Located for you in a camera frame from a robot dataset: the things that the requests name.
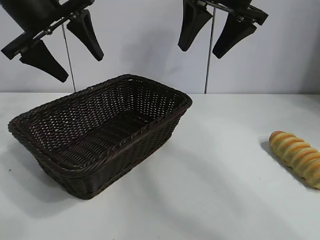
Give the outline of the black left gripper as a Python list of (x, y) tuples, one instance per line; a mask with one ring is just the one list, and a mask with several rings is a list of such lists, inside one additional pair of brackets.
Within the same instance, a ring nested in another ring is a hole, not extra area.
[[(12, 60), (27, 45), (50, 35), (57, 27), (71, 19), (66, 28), (84, 44), (97, 61), (101, 61), (104, 53), (95, 35), (90, 11), (85, 9), (93, 3), (93, 0), (68, 0), (63, 4), (58, 0), (2, 0), (0, 6), (24, 33), (12, 40), (1, 52)], [(42, 40), (20, 55), (21, 63), (46, 72), (60, 82), (65, 82), (69, 76)]]

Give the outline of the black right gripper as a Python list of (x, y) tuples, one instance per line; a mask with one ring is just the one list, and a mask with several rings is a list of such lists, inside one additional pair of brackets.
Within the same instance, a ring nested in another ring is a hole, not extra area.
[(215, 43), (212, 53), (221, 59), (231, 48), (244, 38), (252, 35), (263, 25), (268, 14), (251, 5), (251, 0), (187, 0), (183, 2), (183, 17), (178, 46), (186, 52), (197, 34), (213, 17), (207, 5), (228, 13), (225, 25)]

